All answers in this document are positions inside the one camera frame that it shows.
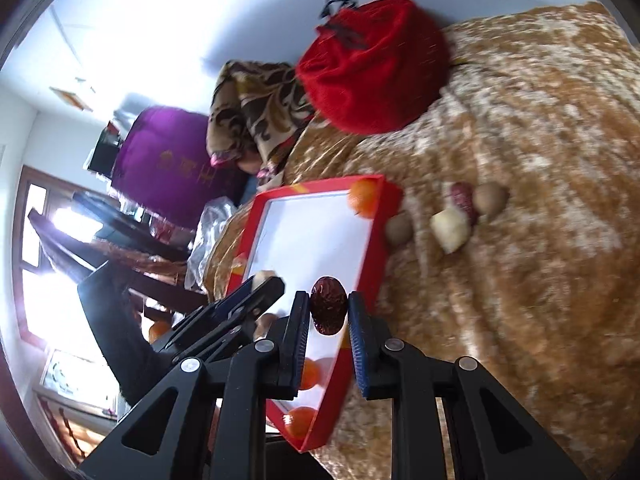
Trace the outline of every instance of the red bag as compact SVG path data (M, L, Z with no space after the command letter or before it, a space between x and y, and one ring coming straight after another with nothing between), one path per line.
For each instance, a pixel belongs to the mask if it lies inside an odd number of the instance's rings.
M341 2L331 16L332 3ZM327 0L318 38L296 74L311 104L335 126L383 134L416 120L440 93L449 50L431 17L412 0Z

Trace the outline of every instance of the bag strap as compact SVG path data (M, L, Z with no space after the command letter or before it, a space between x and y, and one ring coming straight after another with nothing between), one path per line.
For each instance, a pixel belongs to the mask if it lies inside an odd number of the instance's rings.
M335 12L332 12L332 5L340 2L340 6ZM343 9L357 9L358 0L324 0L324 7L320 12L320 19L328 18L324 25L320 25L318 30L323 32L330 31L345 47L357 50L367 50L368 46L364 42L362 36L355 30L345 27L337 20L333 20L335 16Z
M331 6L340 2L340 7L336 12L331 12ZM358 8L358 0L324 0L324 7L320 12L320 19L323 18L331 18L335 16L342 9L357 9Z

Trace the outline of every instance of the plastic bag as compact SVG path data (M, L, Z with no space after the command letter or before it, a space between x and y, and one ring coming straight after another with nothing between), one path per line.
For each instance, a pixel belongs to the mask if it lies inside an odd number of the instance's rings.
M223 196L207 202L200 216L200 222L196 231L196 239L193 243L193 251L187 260L187 275L184 279L184 288L189 290L202 290L202 280L207 270L209 256L220 238L226 222L238 210L231 200Z

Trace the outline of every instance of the red tray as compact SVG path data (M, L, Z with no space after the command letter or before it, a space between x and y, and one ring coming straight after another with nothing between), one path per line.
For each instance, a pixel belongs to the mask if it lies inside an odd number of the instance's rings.
M373 219L357 216L346 203L351 184L362 178L377 186ZM226 293L258 270L274 270L286 291L268 312L286 316L297 290L310 292L318 278L334 276L347 293L360 291L371 312L385 273L385 223L398 212L401 199L402 191L381 175L316 180L258 194ZM299 452L323 446L340 415L353 377L346 325L334 336L322 336L310 323L306 355L319 365L320 384L300 391L293 401L267 402L267 417ZM317 410L304 439L293 438L284 425L284 415L297 406Z

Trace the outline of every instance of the fuzzy bedspread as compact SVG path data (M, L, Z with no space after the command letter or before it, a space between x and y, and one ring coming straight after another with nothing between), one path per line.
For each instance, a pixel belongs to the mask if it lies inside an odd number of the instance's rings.
M415 239L389 259L378 313L427 355L478 358L604 479L640 433L640 56L595 3L446 33L450 81L419 120L360 137L316 116L285 183L383 173L400 185ZM457 180L497 180L511 199L444 255L428 221ZM216 298L245 219L212 255ZM337 480L387 479L390 438L390 403L354 387L314 454Z

